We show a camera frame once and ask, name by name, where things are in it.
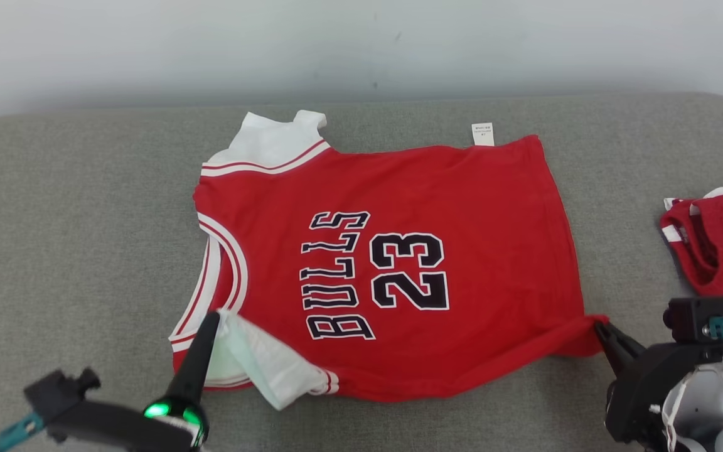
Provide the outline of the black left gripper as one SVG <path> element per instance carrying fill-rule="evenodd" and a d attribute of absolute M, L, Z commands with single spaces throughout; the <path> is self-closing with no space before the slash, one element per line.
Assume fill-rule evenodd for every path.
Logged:
<path fill-rule="evenodd" d="M 82 401 L 48 421 L 46 432 L 58 443 L 75 438 L 126 452 L 200 452 L 210 423 L 199 402 L 219 323 L 217 311 L 201 322 L 172 379 L 172 397 L 152 401 L 143 410 Z"/>

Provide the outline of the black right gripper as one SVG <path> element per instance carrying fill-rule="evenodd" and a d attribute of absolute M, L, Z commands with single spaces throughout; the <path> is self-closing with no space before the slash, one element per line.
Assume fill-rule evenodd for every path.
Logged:
<path fill-rule="evenodd" d="M 639 443 L 646 451 L 667 451 L 661 414 L 668 393 L 698 365 L 721 363 L 723 341 L 713 344 L 660 343 L 645 347 L 610 321 L 597 321 L 595 335 L 615 381 L 608 390 L 605 426 L 617 443 Z"/>

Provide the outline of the red Bulls 23 jersey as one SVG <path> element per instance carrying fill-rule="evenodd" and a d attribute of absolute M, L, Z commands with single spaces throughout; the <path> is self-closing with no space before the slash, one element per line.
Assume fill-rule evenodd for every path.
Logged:
<path fill-rule="evenodd" d="M 201 167 L 203 267 L 170 335 L 181 371 L 221 316 L 207 389 L 373 402 L 454 397 L 602 351 L 539 137 L 351 154 L 250 112 Z"/>

